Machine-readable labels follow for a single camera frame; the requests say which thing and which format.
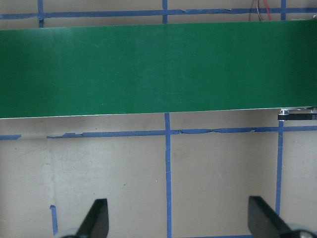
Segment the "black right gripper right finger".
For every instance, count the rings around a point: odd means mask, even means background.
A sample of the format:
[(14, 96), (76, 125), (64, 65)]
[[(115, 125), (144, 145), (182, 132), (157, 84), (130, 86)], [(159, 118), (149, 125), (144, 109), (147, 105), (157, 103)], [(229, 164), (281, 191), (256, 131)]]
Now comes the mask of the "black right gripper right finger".
[(248, 228), (253, 236), (287, 236), (289, 226), (260, 196), (249, 196)]

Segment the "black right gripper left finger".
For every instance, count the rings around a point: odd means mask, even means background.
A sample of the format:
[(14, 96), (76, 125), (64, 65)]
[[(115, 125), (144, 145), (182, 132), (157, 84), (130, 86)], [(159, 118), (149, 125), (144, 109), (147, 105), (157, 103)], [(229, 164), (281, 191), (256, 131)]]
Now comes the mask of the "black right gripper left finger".
[(109, 217), (107, 199), (96, 199), (76, 232), (76, 236), (107, 236)]

